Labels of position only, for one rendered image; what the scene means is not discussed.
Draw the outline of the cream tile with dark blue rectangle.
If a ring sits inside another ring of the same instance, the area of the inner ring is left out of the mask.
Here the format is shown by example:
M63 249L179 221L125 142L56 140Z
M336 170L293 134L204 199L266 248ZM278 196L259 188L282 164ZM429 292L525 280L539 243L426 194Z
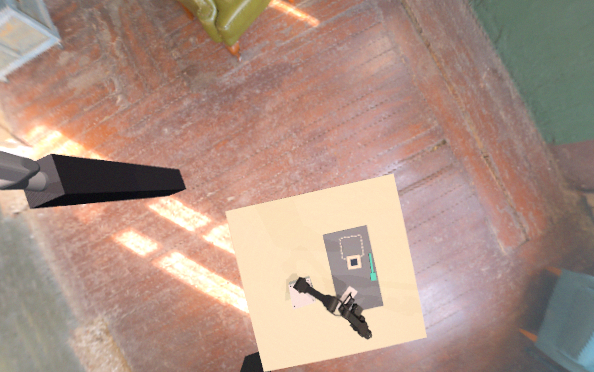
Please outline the cream tile with dark blue rectangle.
M349 269L360 268L360 258L358 255L347 256Z

